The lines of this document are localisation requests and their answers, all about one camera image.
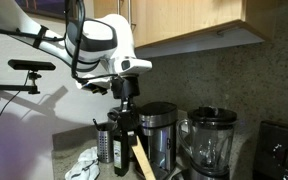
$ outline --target cabinet handle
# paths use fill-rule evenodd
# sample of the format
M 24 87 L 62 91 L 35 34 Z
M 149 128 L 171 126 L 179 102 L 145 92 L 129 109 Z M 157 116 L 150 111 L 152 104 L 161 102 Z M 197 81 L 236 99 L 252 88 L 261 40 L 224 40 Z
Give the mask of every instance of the cabinet handle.
M 117 14 L 121 15 L 121 1 L 124 0 L 117 0 Z
M 117 0 L 117 14 L 121 15 L 121 2 L 124 0 Z M 136 27 L 136 24 L 132 23 L 132 0 L 128 0 L 128 23 L 130 24 L 132 30 Z
M 136 24 L 132 22 L 132 0 L 128 0 L 128 23 L 131 26 L 131 29 L 134 30 Z

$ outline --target cloth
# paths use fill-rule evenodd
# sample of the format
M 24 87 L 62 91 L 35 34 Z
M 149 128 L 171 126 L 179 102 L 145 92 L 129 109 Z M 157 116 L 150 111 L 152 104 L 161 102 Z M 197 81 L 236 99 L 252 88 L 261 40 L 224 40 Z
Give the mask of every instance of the cloth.
M 65 180 L 95 180 L 99 173 L 97 147 L 92 147 L 80 154 L 77 163 L 65 174 Z

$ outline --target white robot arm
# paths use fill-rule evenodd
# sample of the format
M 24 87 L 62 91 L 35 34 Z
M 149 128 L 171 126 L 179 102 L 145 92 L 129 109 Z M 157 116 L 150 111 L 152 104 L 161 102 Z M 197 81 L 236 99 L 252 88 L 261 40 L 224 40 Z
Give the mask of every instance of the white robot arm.
M 72 77 L 80 83 L 80 88 L 92 91 L 97 87 L 111 88 L 114 98 L 121 99 L 121 107 L 117 114 L 110 116 L 128 132 L 129 144 L 136 144 L 133 131 L 139 122 L 133 97 L 139 95 L 137 76 L 150 70 L 152 64 L 136 58 L 130 25 L 122 16 L 85 20 L 83 1 L 76 2 L 78 19 L 69 22 L 66 18 L 67 30 L 62 37 L 32 20 L 15 0 L 0 0 L 0 33 L 61 59 L 71 67 Z M 91 72 L 99 63 L 108 75 L 78 77 L 77 71 Z
M 83 12 L 84 4 L 79 2 L 82 8 L 80 12 Z M 56 56 L 70 67 L 74 65 L 78 24 L 78 21 L 67 23 L 66 36 L 63 38 L 32 20 L 15 0 L 0 0 L 0 33 Z M 88 19 L 83 21 L 82 28 L 76 71 L 91 72 L 101 63 L 109 76 L 137 76 L 152 68 L 149 61 L 136 58 L 130 26 L 122 16 L 111 14 L 101 19 Z M 107 78 L 90 82 L 102 88 L 109 87 Z M 84 81 L 79 87 L 86 87 L 87 84 Z

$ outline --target black cable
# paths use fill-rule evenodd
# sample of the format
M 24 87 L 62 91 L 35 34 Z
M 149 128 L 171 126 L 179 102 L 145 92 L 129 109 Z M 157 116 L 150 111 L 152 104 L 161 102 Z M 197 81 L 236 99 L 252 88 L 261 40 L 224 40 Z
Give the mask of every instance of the black cable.
M 25 80 L 25 83 L 24 83 L 24 86 L 26 85 L 26 83 L 27 83 L 27 80 L 28 80 L 28 75 L 29 75 L 29 72 L 30 71 L 28 71 L 27 72 L 27 75 L 26 75 L 26 80 Z M 4 110 L 5 110 L 5 108 L 6 108 L 6 106 L 20 93 L 21 91 L 18 91 L 5 105 L 4 105 L 4 107 L 3 107 L 3 109 L 2 109 L 2 111 L 0 112 L 0 117 L 1 117 L 1 115 L 3 114 L 3 112 L 4 112 Z
M 64 16 L 65 16 L 65 25 L 66 25 L 66 28 L 67 28 L 68 23 L 69 23 L 69 13 L 70 13 L 70 11 L 71 11 L 70 4 L 71 4 L 71 0 L 65 0 Z
M 76 35 L 76 46 L 74 49 L 74 55 L 72 57 L 72 65 L 71 65 L 71 76 L 74 78 L 76 81 L 83 83 L 85 80 L 91 80 L 91 79 L 98 79 L 98 78 L 103 78 L 103 77 L 116 77 L 118 76 L 117 74 L 105 74 L 105 75 L 100 75 L 100 76 L 95 76 L 95 77 L 89 77 L 89 78 L 80 78 L 78 77 L 77 74 L 77 63 L 78 63 L 78 56 L 79 56 L 79 51 L 80 51 L 80 45 L 81 45 L 81 39 L 82 39 L 82 34 L 83 34 L 83 26 L 84 26 L 84 21 L 85 21 L 85 6 L 82 0 L 76 0 L 76 6 L 78 9 L 78 17 L 77 17 L 77 35 Z M 66 23 L 68 23 L 68 14 L 65 15 Z
M 9 36 L 20 36 L 20 37 L 28 37 L 28 38 L 33 38 L 33 39 L 41 39 L 43 41 L 63 41 L 65 40 L 65 38 L 57 38 L 57 37 L 40 37 L 37 34 L 32 34 L 32 33 L 24 33 L 24 32 L 20 32 L 20 31 L 8 31 L 8 30 L 4 30 L 4 29 L 0 29 L 0 34 L 4 34 L 4 35 L 9 35 Z

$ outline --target blender jar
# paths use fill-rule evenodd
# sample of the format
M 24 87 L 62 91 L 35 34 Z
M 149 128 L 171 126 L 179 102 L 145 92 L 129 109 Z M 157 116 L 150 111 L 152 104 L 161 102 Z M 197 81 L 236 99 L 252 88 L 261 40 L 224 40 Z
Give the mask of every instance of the blender jar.
M 224 175 L 232 147 L 236 113 L 221 108 L 200 107 L 188 112 L 189 120 L 179 121 L 179 141 L 191 157 L 193 168 L 210 176 Z M 182 125 L 188 124 L 190 145 L 184 140 Z

